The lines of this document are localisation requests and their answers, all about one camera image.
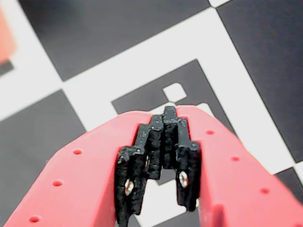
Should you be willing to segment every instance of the red object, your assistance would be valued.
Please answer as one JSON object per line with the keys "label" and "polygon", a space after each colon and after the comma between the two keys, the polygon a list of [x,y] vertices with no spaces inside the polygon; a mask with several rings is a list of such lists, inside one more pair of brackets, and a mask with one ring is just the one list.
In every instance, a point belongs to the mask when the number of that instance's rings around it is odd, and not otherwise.
{"label": "red object", "polygon": [[[218,120],[194,106],[177,115],[202,148],[201,226],[303,227],[301,204]],[[113,227],[116,156],[151,116],[122,114],[59,150],[4,227]]]}
{"label": "red object", "polygon": [[12,35],[0,9],[0,63],[7,61],[14,50]]}

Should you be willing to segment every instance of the hole in red plastic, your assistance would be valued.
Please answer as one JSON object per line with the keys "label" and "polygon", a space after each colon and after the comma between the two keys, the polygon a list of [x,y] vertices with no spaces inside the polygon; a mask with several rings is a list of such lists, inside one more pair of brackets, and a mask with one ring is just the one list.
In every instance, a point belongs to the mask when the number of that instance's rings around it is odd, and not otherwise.
{"label": "hole in red plastic", "polygon": [[269,189],[267,189],[267,188],[261,188],[261,193],[262,194],[268,194],[269,193]]}
{"label": "hole in red plastic", "polygon": [[35,222],[40,221],[40,218],[39,218],[38,216],[32,216],[32,217],[29,219],[29,221],[35,223]]}
{"label": "hole in red plastic", "polygon": [[63,181],[61,181],[61,180],[53,182],[53,186],[56,186],[56,187],[61,186],[62,184],[63,184]]}
{"label": "hole in red plastic", "polygon": [[208,135],[213,135],[213,134],[214,134],[214,131],[213,131],[213,130],[207,130],[206,133],[207,133]]}
{"label": "hole in red plastic", "polygon": [[75,150],[73,151],[73,153],[74,153],[75,155],[80,155],[80,154],[83,153],[83,150],[82,150],[82,149],[75,149]]}
{"label": "hole in red plastic", "polygon": [[237,162],[237,161],[239,161],[239,160],[240,160],[240,158],[239,158],[239,157],[232,157],[232,161]]}

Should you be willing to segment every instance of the checkerboard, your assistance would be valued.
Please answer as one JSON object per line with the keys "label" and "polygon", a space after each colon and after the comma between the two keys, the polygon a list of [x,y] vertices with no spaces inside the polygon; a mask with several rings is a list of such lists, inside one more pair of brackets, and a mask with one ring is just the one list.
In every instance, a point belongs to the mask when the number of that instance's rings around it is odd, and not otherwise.
{"label": "checkerboard", "polygon": [[[301,0],[0,0],[17,44],[0,65],[0,224],[47,160],[131,110],[197,105],[303,203]],[[199,226],[174,173],[129,227]]]}

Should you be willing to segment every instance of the metal screw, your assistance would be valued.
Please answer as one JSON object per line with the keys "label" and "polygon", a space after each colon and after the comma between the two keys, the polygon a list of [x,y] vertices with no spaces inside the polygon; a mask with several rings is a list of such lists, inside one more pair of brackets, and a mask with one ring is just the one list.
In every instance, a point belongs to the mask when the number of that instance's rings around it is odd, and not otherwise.
{"label": "metal screw", "polygon": [[145,167],[149,167],[150,166],[150,159],[149,157],[147,156],[146,157],[146,162],[145,162]]}
{"label": "metal screw", "polygon": [[188,176],[184,171],[179,174],[179,180],[183,188],[188,186]]}
{"label": "metal screw", "polygon": [[130,193],[132,193],[133,189],[134,183],[130,179],[127,179],[125,182],[125,195],[129,196]]}

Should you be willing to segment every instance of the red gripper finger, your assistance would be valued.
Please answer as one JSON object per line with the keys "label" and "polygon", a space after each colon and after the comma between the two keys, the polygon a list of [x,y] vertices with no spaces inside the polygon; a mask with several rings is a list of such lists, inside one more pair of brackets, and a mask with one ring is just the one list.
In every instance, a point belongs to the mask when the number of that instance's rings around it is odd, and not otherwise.
{"label": "red gripper finger", "polygon": [[15,45],[12,35],[0,9],[0,63],[7,61],[14,50]]}
{"label": "red gripper finger", "polygon": [[222,123],[193,106],[177,114],[202,149],[202,227],[303,227],[301,204]]}
{"label": "red gripper finger", "polygon": [[57,151],[4,227],[113,227],[116,156],[150,119],[122,114]]}

